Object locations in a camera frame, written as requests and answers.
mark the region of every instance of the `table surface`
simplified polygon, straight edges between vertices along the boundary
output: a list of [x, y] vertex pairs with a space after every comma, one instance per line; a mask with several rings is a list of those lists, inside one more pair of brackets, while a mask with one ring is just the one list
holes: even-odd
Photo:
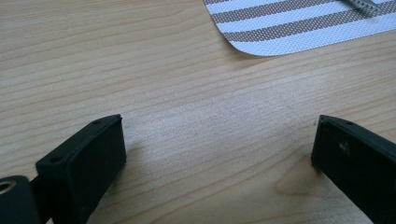
[[121, 114], [127, 163], [89, 223], [371, 223], [310, 165], [320, 114], [396, 142], [396, 33], [278, 57], [198, 0], [0, 3], [0, 174]]

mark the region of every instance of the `wood grain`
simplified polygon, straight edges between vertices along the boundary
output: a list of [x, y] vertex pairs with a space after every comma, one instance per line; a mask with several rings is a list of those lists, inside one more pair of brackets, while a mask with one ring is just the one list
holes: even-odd
[[320, 114], [396, 142], [395, 34], [258, 58], [202, 1], [1, 1], [0, 174], [120, 113], [90, 223], [371, 223], [309, 156]]

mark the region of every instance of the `small metal object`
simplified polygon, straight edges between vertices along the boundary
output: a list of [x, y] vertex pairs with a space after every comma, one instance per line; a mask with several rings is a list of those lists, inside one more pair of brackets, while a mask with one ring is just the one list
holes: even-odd
[[86, 223], [125, 162], [121, 116], [97, 119], [39, 160], [31, 182], [0, 179], [0, 223]]
[[318, 167], [375, 224], [396, 223], [396, 145], [348, 120], [320, 116]]
[[380, 11], [381, 8], [371, 0], [349, 0], [354, 6], [364, 8], [369, 11]]

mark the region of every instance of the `black bracket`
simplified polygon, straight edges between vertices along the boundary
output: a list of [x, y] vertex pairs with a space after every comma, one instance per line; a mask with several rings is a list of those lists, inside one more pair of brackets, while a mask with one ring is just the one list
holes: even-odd
[[126, 162], [121, 116], [97, 119], [39, 160], [38, 176], [0, 179], [0, 222], [86, 223]]
[[322, 115], [312, 164], [374, 223], [396, 223], [395, 144], [348, 120]]

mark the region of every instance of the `striped placemat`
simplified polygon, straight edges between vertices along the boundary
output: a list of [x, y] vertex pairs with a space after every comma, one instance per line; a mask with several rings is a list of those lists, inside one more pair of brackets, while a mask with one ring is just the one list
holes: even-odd
[[396, 0], [374, 0], [381, 10], [344, 0], [204, 0], [230, 43], [253, 55], [318, 48], [396, 29]]

